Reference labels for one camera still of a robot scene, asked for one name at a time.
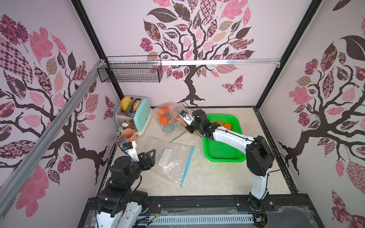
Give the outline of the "blue-zip clear bag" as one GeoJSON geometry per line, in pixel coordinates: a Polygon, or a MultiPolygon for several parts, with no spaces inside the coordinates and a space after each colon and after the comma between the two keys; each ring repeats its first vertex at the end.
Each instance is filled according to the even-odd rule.
{"type": "Polygon", "coordinates": [[[156,164],[151,172],[182,187],[195,147],[150,137],[147,139],[146,148],[148,151],[156,151],[156,164]]]}

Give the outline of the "green-zip bag of oranges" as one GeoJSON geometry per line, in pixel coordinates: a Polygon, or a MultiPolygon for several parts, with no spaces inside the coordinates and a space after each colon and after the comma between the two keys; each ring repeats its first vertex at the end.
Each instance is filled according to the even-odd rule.
{"type": "Polygon", "coordinates": [[[168,143],[172,143],[183,136],[187,132],[186,127],[194,120],[185,110],[173,110],[172,114],[165,116],[169,122],[162,124],[162,132],[168,143]]]}

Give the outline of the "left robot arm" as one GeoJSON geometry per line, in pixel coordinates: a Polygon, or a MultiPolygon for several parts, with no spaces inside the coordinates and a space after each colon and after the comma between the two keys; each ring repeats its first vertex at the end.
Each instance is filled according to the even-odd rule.
{"type": "Polygon", "coordinates": [[[98,228],[133,228],[138,216],[148,207],[148,193],[132,190],[143,171],[150,170],[156,163],[156,150],[137,155],[138,161],[129,156],[115,159],[110,168],[111,177],[99,195],[96,204],[98,228]]]}

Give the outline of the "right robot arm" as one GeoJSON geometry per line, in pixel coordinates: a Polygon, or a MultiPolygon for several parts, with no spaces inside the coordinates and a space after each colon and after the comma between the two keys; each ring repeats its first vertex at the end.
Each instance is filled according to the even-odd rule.
{"type": "Polygon", "coordinates": [[[250,197],[262,201],[268,194],[268,175],[273,167],[274,155],[262,136],[250,137],[225,128],[219,123],[208,120],[201,110],[189,115],[184,110],[179,116],[187,123],[185,127],[190,133],[198,131],[204,138],[227,144],[246,155],[247,167],[252,173],[252,189],[250,197]]]}

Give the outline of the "rear green-zip bag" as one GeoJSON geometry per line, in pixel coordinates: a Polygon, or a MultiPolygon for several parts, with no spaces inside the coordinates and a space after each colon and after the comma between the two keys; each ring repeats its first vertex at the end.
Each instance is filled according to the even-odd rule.
{"type": "Polygon", "coordinates": [[[181,104],[167,102],[155,108],[154,112],[159,124],[165,126],[167,124],[179,125],[181,119],[179,114],[182,110],[181,104]]]}

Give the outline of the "pink ceramic mug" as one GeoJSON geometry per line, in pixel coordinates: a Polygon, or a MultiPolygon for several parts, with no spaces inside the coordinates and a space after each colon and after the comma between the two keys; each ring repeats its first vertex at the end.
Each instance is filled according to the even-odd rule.
{"type": "Polygon", "coordinates": [[[137,140],[137,135],[133,129],[125,129],[121,136],[124,136],[128,142],[133,142],[137,140]]]}

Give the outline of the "clear glass cup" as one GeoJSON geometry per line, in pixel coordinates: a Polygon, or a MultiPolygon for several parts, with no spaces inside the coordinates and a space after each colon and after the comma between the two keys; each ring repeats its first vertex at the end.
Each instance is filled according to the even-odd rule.
{"type": "Polygon", "coordinates": [[[118,136],[118,137],[116,138],[116,140],[115,140],[115,143],[116,143],[117,145],[119,145],[120,147],[123,147],[122,145],[123,145],[124,143],[127,143],[127,142],[128,142],[128,139],[127,139],[125,136],[123,136],[123,135],[118,136]]]}

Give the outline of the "mint green toaster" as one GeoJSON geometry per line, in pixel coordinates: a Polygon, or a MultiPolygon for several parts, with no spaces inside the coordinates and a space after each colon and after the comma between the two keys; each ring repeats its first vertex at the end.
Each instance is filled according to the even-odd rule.
{"type": "Polygon", "coordinates": [[[121,109],[121,105],[116,112],[116,122],[119,128],[131,128],[138,136],[145,133],[151,117],[152,108],[150,102],[145,97],[131,97],[132,103],[126,111],[121,109]]]}

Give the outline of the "yellow toast slice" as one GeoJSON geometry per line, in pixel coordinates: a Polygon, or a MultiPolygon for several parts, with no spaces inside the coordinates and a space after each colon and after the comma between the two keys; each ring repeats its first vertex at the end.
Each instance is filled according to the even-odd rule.
{"type": "Polygon", "coordinates": [[[120,102],[121,109],[123,111],[126,111],[131,103],[132,103],[132,98],[131,97],[127,96],[127,97],[122,98],[122,100],[120,102]]]}

